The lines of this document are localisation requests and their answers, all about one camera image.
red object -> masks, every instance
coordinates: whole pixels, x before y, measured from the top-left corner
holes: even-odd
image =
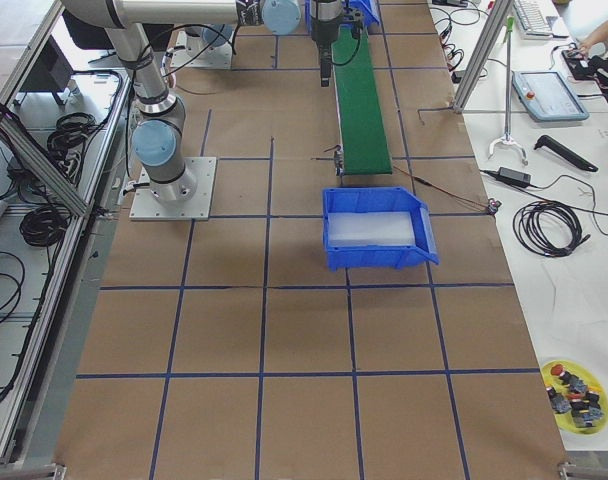
[[[562,365],[561,363],[558,363],[557,365],[553,365],[551,367],[551,375],[555,375],[556,377],[559,377],[563,372],[564,372],[564,365]]]

keyboard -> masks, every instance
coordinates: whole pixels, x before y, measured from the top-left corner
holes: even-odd
[[[542,14],[537,0],[513,0],[513,9],[522,33],[526,37],[551,37],[553,29]]]

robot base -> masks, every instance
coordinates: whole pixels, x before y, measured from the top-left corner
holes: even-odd
[[[186,45],[186,33],[180,32],[177,35],[176,46]],[[186,50],[178,50],[173,53],[171,60],[171,69],[178,68],[191,60],[190,55]],[[233,58],[233,49],[228,43],[221,47],[207,48],[199,57],[186,64],[187,67],[195,68],[212,68],[217,70],[230,70],[231,60]]]
[[[186,168],[197,178],[197,190],[191,198],[183,202],[161,203],[148,188],[135,192],[129,215],[131,220],[208,220],[215,183],[215,157],[187,157]],[[149,181],[142,169],[140,183]]]

light blue cap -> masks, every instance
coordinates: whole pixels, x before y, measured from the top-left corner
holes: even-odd
[[[288,35],[299,25],[302,13],[297,0],[266,0],[262,18],[264,25],[275,35]]]
[[[160,120],[143,123],[133,132],[133,149],[148,167],[159,167],[168,162],[177,147],[173,129]]]

green conveyor belt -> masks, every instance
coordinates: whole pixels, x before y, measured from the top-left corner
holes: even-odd
[[[344,62],[355,51],[350,29],[341,28],[333,44],[333,59]],[[340,131],[345,175],[392,173],[380,102],[377,98],[368,35],[362,33],[356,57],[344,67],[335,67]]]

